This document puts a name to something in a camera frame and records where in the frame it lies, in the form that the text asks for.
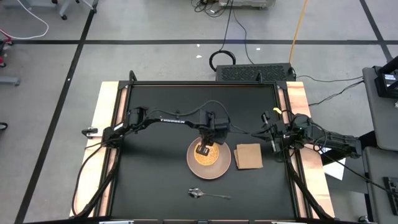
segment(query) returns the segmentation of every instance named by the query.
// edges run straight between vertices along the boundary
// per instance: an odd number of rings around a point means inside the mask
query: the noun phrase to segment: black cable
[[[107,140],[107,141],[104,141],[104,142],[99,142],[99,143],[96,143],[96,144],[92,144],[92,145],[90,145],[90,146],[87,146],[87,147],[85,147],[85,149],[88,149],[88,148],[91,148],[91,147],[94,147],[94,146],[98,146],[99,145],[99,148],[97,148],[93,153],[91,153],[91,155],[89,155],[88,157],[87,157],[87,159],[83,162],[83,164],[81,165],[81,167],[80,167],[80,169],[79,169],[79,172],[78,172],[78,174],[77,174],[77,180],[76,180],[76,184],[75,184],[75,189],[74,189],[74,191],[73,191],[73,197],[72,197],[72,213],[73,213],[73,215],[77,215],[77,213],[76,213],[76,210],[75,210],[75,198],[76,198],[76,194],[77,194],[77,189],[78,189],[78,187],[79,187],[79,181],[80,181],[80,176],[81,176],[81,172],[83,171],[83,168],[86,166],[86,163],[106,144],[106,143],[109,143],[109,142],[113,142],[113,141],[117,141],[117,140],[120,140],[120,139],[122,139],[122,138],[124,138],[124,136],[122,136],[122,137],[120,137],[120,138],[116,138],[116,139],[109,139],[109,140]]]
[[[248,45],[246,44],[247,37],[248,37],[248,32],[247,32],[246,28],[244,28],[244,26],[238,21],[238,18],[236,18],[235,10],[232,9],[232,11],[234,12],[234,17],[235,17],[236,22],[237,22],[237,23],[242,27],[242,29],[244,30],[244,50],[246,51],[246,56],[248,57],[249,61],[250,61],[252,64],[254,64],[254,62],[253,62],[253,61],[250,59],[250,57],[249,57],[249,54],[248,54]]]
[[[375,185],[376,187],[380,188],[381,190],[383,190],[383,191],[385,191],[385,192],[387,192],[387,193],[389,193],[389,194],[391,194],[391,195],[398,195],[397,193],[392,192],[392,191],[386,189],[385,187],[383,187],[383,186],[381,186],[381,185],[379,185],[379,184],[377,184],[377,183],[371,181],[371,179],[369,179],[369,178],[367,178],[367,177],[365,177],[365,176],[363,176],[363,175],[357,173],[357,172],[354,171],[353,169],[351,169],[351,168],[349,168],[348,166],[342,164],[340,161],[337,161],[336,159],[333,159],[333,158],[331,158],[330,156],[328,156],[328,155],[326,155],[326,154],[321,154],[321,155],[326,156],[328,159],[330,159],[330,160],[333,161],[333,162],[337,162],[338,164],[342,165],[344,168],[347,168],[347,169],[348,169],[349,171],[351,171],[353,174],[355,174],[355,175],[357,175],[358,177],[360,177],[360,178],[366,180],[366,181],[369,182],[370,184]]]
[[[288,110],[288,109],[284,109],[284,110],[282,110],[282,111],[280,111],[281,112],[281,114],[283,113],[283,112],[289,112],[291,115],[295,115],[295,114],[293,114],[293,112],[291,111],[291,110]]]
[[[81,172],[83,171],[83,168],[86,166],[86,163],[102,148],[102,145],[98,147],[93,153],[91,153],[90,156],[87,157],[87,159],[84,161],[84,163],[81,165],[79,172],[77,174],[77,180],[75,184],[75,190],[73,191],[73,196],[72,196],[72,213],[73,215],[77,215],[76,210],[75,210],[75,198],[76,198],[76,193],[77,189],[79,187],[79,181],[80,181],[80,175]]]
[[[226,35],[227,35],[227,33],[228,33],[229,20],[231,19],[231,12],[232,12],[233,4],[234,4],[234,0],[231,0],[231,7],[230,7],[230,10],[229,10],[228,21],[227,21],[227,23],[226,23],[226,29],[225,29],[225,35],[224,35],[223,45],[221,46],[221,48],[220,48],[218,51],[221,51],[221,50],[224,48],[224,44],[225,44],[225,40],[226,40]]]
[[[227,118],[228,118],[228,121],[229,121],[229,123],[230,123],[230,125],[231,125],[232,128],[235,128],[235,129],[237,129],[238,131],[241,131],[241,134],[249,134],[249,133],[250,133],[250,132],[248,132],[248,131],[245,131],[245,130],[243,130],[243,129],[237,127],[237,126],[235,126],[235,125],[232,123],[231,117],[229,116],[229,113],[228,113],[228,111],[226,110],[225,106],[224,106],[222,103],[220,103],[219,101],[217,101],[217,100],[209,100],[209,101],[206,101],[206,102],[205,102],[204,104],[202,104],[201,106],[199,106],[199,107],[197,107],[197,108],[195,108],[195,109],[193,109],[193,110],[191,110],[191,111],[189,111],[189,112],[187,112],[187,113],[173,113],[173,112],[169,112],[169,111],[165,111],[165,110],[154,109],[154,110],[150,111],[150,112],[147,114],[147,116],[142,120],[142,122],[141,122],[140,124],[137,125],[137,127],[139,127],[139,126],[149,117],[150,114],[155,113],[155,112],[157,112],[157,111],[158,111],[158,112],[167,113],[167,114],[172,115],[172,116],[180,116],[180,117],[181,117],[181,116],[190,116],[190,115],[192,115],[192,114],[194,114],[194,113],[197,113],[199,110],[201,110],[203,107],[205,107],[206,105],[208,105],[208,104],[210,104],[210,103],[216,103],[216,104],[218,104],[218,105],[220,105],[220,106],[222,107],[222,109],[224,110],[224,112],[225,112],[225,114],[226,114],[226,116],[227,116]]]
[[[351,81],[351,80],[357,80],[357,79],[359,79],[359,78],[363,78],[362,76],[360,76],[360,77],[356,77],[356,78],[348,78],[348,79],[342,79],[342,80],[317,80],[317,79],[315,79],[315,78],[312,78],[312,77],[309,76],[309,75],[301,75],[301,76],[298,76],[298,77],[296,77],[296,78],[301,78],[301,77],[307,77],[307,78],[311,78],[312,80],[314,80],[314,81],[316,81],[316,82],[325,82],[325,83],[342,82],[342,81]]]
[[[318,151],[321,151],[322,149],[325,148],[326,142],[327,142],[328,138],[327,138],[327,135],[326,135],[326,131],[323,129],[323,127],[321,127],[319,124],[317,124],[317,123],[315,123],[315,122],[311,122],[311,124],[314,125],[314,126],[316,126],[317,128],[319,128],[319,129],[323,132],[323,138],[325,139],[325,141],[323,142],[322,147],[320,147],[318,150],[315,150],[315,146],[317,145],[317,142],[318,142],[319,140],[321,140],[322,138],[318,138],[318,139],[313,143],[313,146],[312,146],[312,147],[313,147],[313,150],[318,152]]]
[[[235,55],[232,54],[232,52],[230,52],[230,51],[223,50],[224,45],[225,45],[225,41],[226,41],[226,35],[227,35],[227,33],[228,33],[229,20],[231,19],[231,12],[232,12],[233,4],[234,4],[234,1],[231,0],[231,7],[230,7],[230,10],[229,10],[228,21],[227,21],[227,23],[226,23],[226,29],[225,29],[225,35],[224,35],[223,45],[221,46],[221,48],[220,48],[218,51],[212,53],[212,55],[211,55],[210,58],[209,58],[209,65],[210,65],[210,68],[211,68],[213,71],[216,71],[216,68],[215,68],[214,65],[213,65],[213,58],[214,58],[215,55],[218,55],[218,54],[226,54],[226,55],[228,55],[228,56],[231,57],[231,59],[232,59],[232,64],[233,64],[233,65],[236,65],[236,58],[235,58]]]
[[[219,10],[212,11],[212,10],[210,10],[210,9],[213,7],[214,3],[215,3],[215,2],[212,2],[212,3],[208,3],[208,2],[203,3],[201,0],[199,0],[199,1],[197,1],[196,5],[194,5],[194,4],[193,4],[193,0],[191,0],[191,5],[192,5],[192,7],[194,8],[194,11],[195,11],[195,12],[204,12],[204,13],[206,13],[206,15],[208,15],[208,16],[210,16],[210,17],[217,18],[217,17],[220,17],[220,16],[225,12],[225,10],[226,10],[226,8],[227,8],[227,5],[225,5],[225,7],[221,8],[221,9],[219,9]]]
[[[362,82],[363,82],[363,80],[361,80],[360,82],[356,82],[354,84],[351,84],[351,85],[347,86],[346,88],[344,88],[343,90],[341,90],[339,93],[332,94],[332,95],[326,97],[325,99],[319,101],[318,103],[311,103],[309,106],[317,106],[317,105],[323,103],[324,101],[328,101],[328,100],[332,99],[333,97],[342,94],[344,91],[361,84]]]
[[[280,152],[278,152],[277,154],[278,154],[278,157],[280,158],[280,155],[282,154],[282,152],[287,152],[287,154],[288,154],[288,156],[287,156],[287,158],[286,159],[282,159],[282,160],[275,160],[276,162],[279,162],[279,163],[281,163],[281,162],[286,162],[286,161],[288,161],[289,159],[291,159],[292,158],[292,156],[296,153],[296,151],[298,150],[297,148],[294,148],[294,150],[293,150],[293,152],[292,153],[290,153],[289,152],[289,149],[288,150],[286,150],[287,148],[288,148],[289,146],[287,146],[287,147],[285,147],[283,150],[281,150]]]

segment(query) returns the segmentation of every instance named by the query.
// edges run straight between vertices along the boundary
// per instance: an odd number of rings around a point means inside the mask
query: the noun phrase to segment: concrete floor
[[[235,11],[248,30],[248,39],[291,40],[303,2],[278,0],[268,10],[237,8]],[[398,2],[366,3],[383,38],[398,40],[394,17]],[[20,77],[22,83],[19,87],[0,86],[0,120],[10,125],[0,135],[1,223],[14,223],[89,14],[87,7],[75,3],[67,21],[51,9],[33,9],[33,12],[50,25],[49,33],[42,40],[76,41],[62,45],[51,41],[24,42],[4,52],[8,66],[0,68],[0,75]],[[227,19],[228,13],[219,18],[195,13],[189,0],[100,0],[86,39],[220,40]],[[0,27],[18,36],[36,35],[45,28],[25,11],[5,10],[1,6]],[[227,38],[244,39],[244,32],[233,17]],[[298,39],[377,40],[357,0],[310,1]],[[70,88],[25,222],[68,217],[86,144],[80,131],[91,124],[101,82],[125,80],[130,70],[135,71],[139,80],[214,80],[208,57],[219,47],[218,44],[84,45],[74,76],[69,80]],[[388,48],[393,57],[398,55],[398,46]],[[249,63],[244,45],[228,44],[225,49],[235,54],[238,64]],[[248,53],[255,63],[287,62],[289,51],[287,44],[248,45]],[[332,80],[361,76],[363,67],[385,62],[380,45],[326,44],[297,45],[292,65],[297,75]],[[215,64],[229,63],[227,57],[215,58]],[[299,80],[304,82],[310,103],[352,83]],[[373,128],[364,85],[310,109],[314,120],[331,131],[359,136]],[[366,213],[363,207],[348,209],[363,203],[357,195],[332,189],[331,196],[338,217],[355,220]]]

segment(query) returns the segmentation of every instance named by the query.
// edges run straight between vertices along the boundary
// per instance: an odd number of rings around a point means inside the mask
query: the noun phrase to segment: red object
[[[8,44],[11,42],[11,37],[9,37],[6,33],[4,33],[3,31],[0,30],[0,32],[5,35],[7,37],[7,39],[5,40],[5,42]]]

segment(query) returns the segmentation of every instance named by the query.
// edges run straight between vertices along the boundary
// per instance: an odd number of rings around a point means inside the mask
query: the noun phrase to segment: electrical cord
[[[361,80],[360,82],[353,83],[353,84],[347,86],[346,88],[344,88],[343,90],[341,90],[339,93],[332,94],[332,95],[326,97],[325,99],[323,99],[323,100],[321,100],[321,101],[319,101],[317,103],[311,103],[311,104],[309,104],[309,106],[318,106],[319,104],[321,104],[321,103],[323,103],[325,101],[331,100],[333,97],[344,93],[344,91],[346,91],[346,90],[348,90],[348,89],[350,89],[352,87],[356,87],[357,85],[361,84],[362,82],[363,82],[363,80]]]
[[[381,185],[379,185],[379,184],[373,182],[371,179],[369,179],[369,178],[367,178],[367,177],[365,177],[365,176],[363,176],[363,175],[357,173],[355,170],[353,170],[353,169],[349,168],[348,166],[342,164],[340,161],[337,161],[336,159],[331,158],[330,156],[328,156],[328,155],[326,155],[326,154],[321,154],[321,155],[326,156],[328,159],[330,159],[330,160],[333,161],[333,162],[337,162],[338,164],[342,165],[344,168],[346,168],[346,169],[348,169],[349,171],[351,171],[353,174],[355,174],[355,175],[357,175],[358,177],[360,177],[360,178],[366,180],[366,181],[369,182],[370,184],[375,185],[376,187],[380,188],[381,190],[383,190],[383,191],[385,191],[385,192],[387,192],[387,193],[389,193],[389,194],[391,194],[391,195],[398,195],[397,193],[392,192],[392,191],[386,189],[385,187],[383,187],[383,186],[381,186]]]
[[[212,55],[210,55],[210,58],[209,58],[209,65],[210,65],[210,68],[211,68],[213,71],[216,71],[216,68],[215,68],[214,65],[213,65],[213,58],[214,58],[215,55],[218,55],[218,54],[221,54],[221,53],[222,53],[222,54],[228,55],[228,56],[232,59],[232,64],[233,64],[233,65],[236,65],[236,58],[235,58],[235,55],[232,54],[232,52],[230,52],[230,51],[223,50],[224,45],[225,45],[225,41],[226,41],[226,35],[227,35],[227,33],[228,33],[229,20],[231,19],[231,12],[232,12],[233,4],[234,4],[234,0],[231,0],[231,7],[230,7],[230,10],[229,10],[228,21],[227,21],[227,23],[226,23],[226,29],[225,29],[225,35],[224,35],[223,45],[221,46],[221,48],[220,48],[218,51],[212,53]]]
[[[308,0],[305,0],[304,7],[303,7],[303,9],[301,11],[300,19],[298,20],[298,24],[297,24],[297,27],[296,27],[296,32],[294,33],[292,47],[290,48],[290,54],[289,54],[289,63],[290,64],[292,64],[292,57],[293,57],[293,53],[294,53],[294,45],[296,44],[297,34],[298,34],[300,26],[301,26],[301,21],[304,18],[304,12],[305,12],[305,8],[307,7],[307,3],[308,3]]]
[[[238,21],[238,18],[236,18],[235,10],[232,9],[232,11],[234,12],[234,17],[235,17],[236,22],[237,22],[237,23],[239,24],[239,26],[241,26],[242,29],[244,30],[244,50],[245,50],[245,52],[246,52],[246,56],[248,57],[249,61],[250,61],[252,64],[254,64],[254,62],[253,62],[253,61],[250,59],[250,57],[249,57],[249,54],[248,54],[248,45],[246,44],[247,37],[248,37],[248,32],[247,32],[246,28],[244,28],[244,26]]]
[[[211,10],[211,8],[213,7],[214,3],[215,2],[203,3],[201,0],[199,0],[199,1],[197,1],[196,5],[194,5],[193,0],[191,0],[191,5],[194,7],[195,12],[204,12],[208,16],[213,17],[213,18],[220,17],[225,12],[226,6],[219,10],[213,11],[213,10]]]
[[[72,196],[72,213],[73,215],[77,215],[77,212],[75,210],[75,199],[76,199],[76,194],[77,194],[77,189],[79,188],[79,181],[80,181],[80,176],[81,172],[83,171],[83,168],[86,166],[86,163],[102,148],[102,145],[98,147],[93,153],[91,153],[90,156],[87,157],[87,159],[83,162],[81,165],[79,172],[77,174],[77,180],[76,180],[76,185],[75,185],[75,190],[73,191],[73,196]]]
[[[325,141],[323,142],[322,147],[320,147],[318,150],[315,150],[315,146],[317,145],[318,141],[321,140],[322,138],[318,138],[314,143],[313,143],[313,150],[314,151],[321,151],[322,149],[325,148],[326,146],[326,142],[328,140],[327,136],[326,136],[326,131],[323,129],[323,127],[321,127],[319,124],[315,123],[315,122],[311,122],[312,125],[314,125],[315,127],[319,128],[319,130],[321,130],[323,132],[323,138],[325,139]]]
[[[93,156],[95,156],[95,154],[96,154],[98,151],[100,151],[100,149],[104,146],[104,144],[109,143],[109,142],[113,142],[113,141],[117,141],[117,140],[120,140],[120,139],[122,139],[122,138],[124,138],[124,136],[123,136],[123,137],[120,137],[120,138],[116,138],[116,139],[109,139],[109,140],[107,140],[107,141],[105,141],[105,142],[99,142],[99,143],[92,144],[92,145],[90,145],[90,146],[85,147],[85,149],[88,149],[88,148],[91,148],[91,147],[94,147],[94,146],[98,146],[98,145],[99,145],[99,147],[98,147],[97,149],[95,149],[95,151],[94,151],[93,153],[91,153],[91,155],[89,155],[89,156],[87,157],[87,159],[85,159],[85,161],[82,163],[82,165],[81,165],[81,167],[80,167],[80,169],[79,169],[79,172],[78,172],[78,174],[77,174],[77,180],[76,180],[76,184],[75,184],[75,189],[74,189],[74,191],[73,191],[73,196],[72,196],[72,213],[73,213],[73,215],[77,215],[77,212],[76,212],[76,210],[75,210],[75,199],[76,199],[77,189],[79,188],[79,181],[80,181],[81,172],[83,171],[84,167],[86,166],[86,163],[87,163]]]
[[[317,79],[312,78],[312,77],[309,76],[309,75],[301,75],[301,76],[298,76],[298,77],[296,77],[296,78],[301,78],[301,77],[307,77],[307,78],[310,78],[310,79],[312,79],[312,80],[314,80],[314,81],[316,81],[316,82],[325,82],[325,83],[342,82],[342,81],[351,81],[351,80],[357,80],[357,79],[359,79],[359,78],[363,78],[362,76],[360,76],[360,77],[356,77],[356,78],[348,78],[348,79],[342,79],[342,80],[317,80]]]
[[[288,161],[289,159],[291,159],[291,158],[293,157],[293,155],[296,153],[297,150],[298,150],[297,148],[294,148],[293,152],[290,153],[290,152],[289,152],[289,146],[286,146],[286,147],[283,148],[283,150],[279,151],[279,152],[277,153],[277,155],[278,155],[278,157],[279,157],[279,159],[280,159],[280,155],[282,155],[282,154],[286,151],[287,154],[288,154],[287,158],[282,159],[282,160],[275,159],[275,161],[276,161],[276,162],[279,162],[279,163],[286,162],[286,161]]]
[[[146,115],[146,117],[142,120],[142,122],[141,122],[140,124],[138,124],[136,127],[139,128],[139,127],[142,125],[142,123],[143,123],[147,118],[149,118],[149,115],[151,115],[152,113],[155,113],[155,112],[163,112],[163,113],[167,113],[167,114],[172,115],[172,116],[179,116],[179,117],[182,117],[182,116],[190,116],[190,115],[193,115],[193,114],[197,113],[197,112],[200,111],[203,107],[205,107],[206,105],[208,105],[208,104],[210,104],[210,103],[215,103],[215,104],[220,105],[220,106],[222,107],[222,109],[224,110],[225,114],[226,114],[227,117],[228,117],[228,121],[229,121],[229,123],[230,123],[230,125],[231,125],[232,128],[235,128],[235,129],[237,129],[238,131],[240,131],[240,134],[249,134],[249,133],[250,133],[250,132],[245,131],[245,130],[243,130],[243,129],[237,127],[236,125],[234,125],[234,124],[232,123],[232,121],[231,121],[231,117],[229,116],[229,113],[228,113],[227,109],[225,108],[225,106],[224,106],[222,103],[220,103],[219,101],[217,101],[217,100],[209,100],[209,101],[206,101],[206,102],[205,102],[204,104],[202,104],[201,106],[199,106],[199,107],[197,107],[197,108],[195,108],[195,109],[193,109],[193,110],[191,110],[191,111],[189,111],[189,112],[187,112],[187,113],[173,113],[173,112],[169,112],[169,111],[165,111],[165,110],[153,109],[152,111],[150,111],[150,112]]]
[[[14,37],[14,36],[12,36],[12,35],[9,35],[6,31],[4,31],[4,30],[2,30],[2,29],[0,29],[0,32],[2,32],[4,35],[6,35],[6,36],[8,36],[8,37],[11,37],[11,38],[17,39],[17,40],[30,40],[30,39],[34,39],[34,38],[38,38],[38,37],[43,37],[43,36],[45,36],[45,35],[47,34],[47,32],[49,31],[50,26],[49,26],[44,20],[42,20],[41,18],[39,18],[38,16],[36,16],[35,14],[33,14],[30,10],[28,10],[28,9],[23,5],[23,3],[21,3],[20,0],[17,0],[17,1],[18,1],[18,3],[19,3],[27,12],[29,12],[30,15],[34,16],[36,19],[40,20],[41,22],[43,22],[43,23],[47,26],[45,32],[44,32],[43,34],[40,34],[40,35],[37,35],[37,36],[32,36],[32,37]]]

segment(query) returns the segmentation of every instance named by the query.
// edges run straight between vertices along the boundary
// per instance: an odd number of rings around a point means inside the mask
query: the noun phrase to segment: silver spoon
[[[188,194],[189,194],[189,196],[191,196],[193,198],[200,198],[200,197],[202,197],[204,195],[212,196],[212,197],[220,197],[220,198],[227,199],[227,200],[230,200],[232,198],[231,196],[227,196],[227,195],[205,194],[197,187],[189,189],[188,190]]]

